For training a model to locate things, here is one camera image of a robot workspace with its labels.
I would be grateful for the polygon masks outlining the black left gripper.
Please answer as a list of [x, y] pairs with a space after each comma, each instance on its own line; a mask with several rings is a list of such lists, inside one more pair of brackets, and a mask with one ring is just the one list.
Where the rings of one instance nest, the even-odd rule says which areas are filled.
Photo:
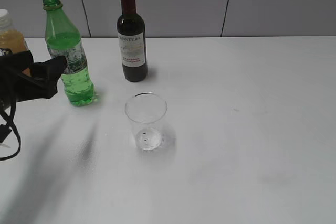
[[4, 108], [15, 102], [50, 99], [57, 93], [57, 82], [66, 68], [66, 57], [56, 56], [34, 62], [30, 51], [1, 56], [1, 100]]

